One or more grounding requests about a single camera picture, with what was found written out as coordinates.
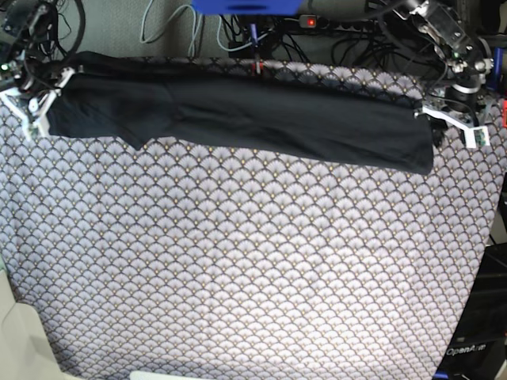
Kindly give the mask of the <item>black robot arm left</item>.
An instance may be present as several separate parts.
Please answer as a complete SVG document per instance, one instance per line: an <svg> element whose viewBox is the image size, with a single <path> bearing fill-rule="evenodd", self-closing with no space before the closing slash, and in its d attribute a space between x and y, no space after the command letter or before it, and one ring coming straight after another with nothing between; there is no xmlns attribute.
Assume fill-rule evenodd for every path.
<svg viewBox="0 0 507 380"><path fill-rule="evenodd" d="M495 62L488 44L467 32L452 9L438 1L381 3L404 21L413 20L444 64L444 72L426 87L415 114L458 128L469 149L489 146L486 117L491 102L483 98L482 90Z"/></svg>

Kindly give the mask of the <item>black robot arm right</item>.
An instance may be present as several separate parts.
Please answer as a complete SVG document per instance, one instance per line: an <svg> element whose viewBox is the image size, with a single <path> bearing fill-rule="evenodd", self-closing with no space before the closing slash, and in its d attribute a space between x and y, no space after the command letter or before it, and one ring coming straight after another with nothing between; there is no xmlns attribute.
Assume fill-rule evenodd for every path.
<svg viewBox="0 0 507 380"><path fill-rule="evenodd" d="M71 60L86 28L83 2L74 2L78 30L64 48L57 1L5 1L1 5L1 103L21 122L28 141L48 137L48 112L76 74Z"/></svg>

